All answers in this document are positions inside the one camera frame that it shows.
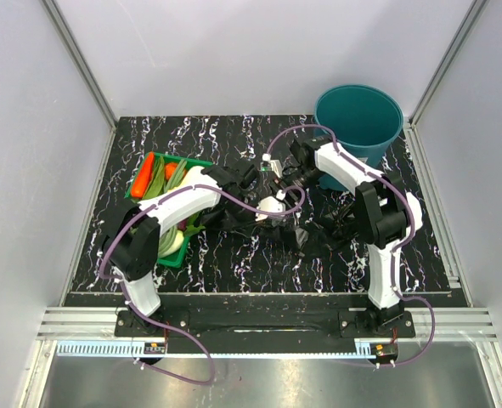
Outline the black trash bag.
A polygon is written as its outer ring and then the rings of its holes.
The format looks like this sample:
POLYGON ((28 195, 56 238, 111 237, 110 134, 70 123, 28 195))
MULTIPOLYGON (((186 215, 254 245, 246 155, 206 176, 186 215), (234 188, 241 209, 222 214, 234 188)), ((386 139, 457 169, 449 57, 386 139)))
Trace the black trash bag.
POLYGON ((194 225, 246 239, 257 237, 271 241, 305 259, 341 252, 358 237, 352 204, 346 204, 316 220, 301 222, 295 215, 283 219, 267 217, 258 220, 255 213, 223 198, 217 207, 202 212, 194 225))

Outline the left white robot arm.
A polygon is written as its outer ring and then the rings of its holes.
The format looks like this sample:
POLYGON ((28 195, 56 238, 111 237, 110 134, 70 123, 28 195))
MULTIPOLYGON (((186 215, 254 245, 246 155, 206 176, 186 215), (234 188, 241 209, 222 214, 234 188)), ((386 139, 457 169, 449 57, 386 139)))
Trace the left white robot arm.
POLYGON ((253 179, 216 165, 193 166, 166 193, 139 203, 125 200, 117 208, 102 244, 99 275, 121 282, 127 303, 136 311, 133 325, 143 335, 155 335, 163 324, 152 277, 161 241, 179 223, 205 210, 242 223, 254 220, 262 209, 243 195, 253 179))

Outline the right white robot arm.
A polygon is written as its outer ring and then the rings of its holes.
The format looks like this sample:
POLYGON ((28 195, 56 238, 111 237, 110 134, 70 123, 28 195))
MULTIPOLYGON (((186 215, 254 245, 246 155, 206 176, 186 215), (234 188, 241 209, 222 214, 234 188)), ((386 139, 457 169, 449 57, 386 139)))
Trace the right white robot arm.
POLYGON ((335 139, 320 136, 294 141, 290 151, 298 166, 290 174, 274 169, 269 182, 273 193, 291 185, 306 189, 327 175, 354 196, 354 225, 358 238, 368 247, 370 274, 370 306, 360 320, 371 334, 385 336, 403 318, 400 258, 402 246, 422 225, 419 200, 403 190, 399 178, 358 160, 335 139))

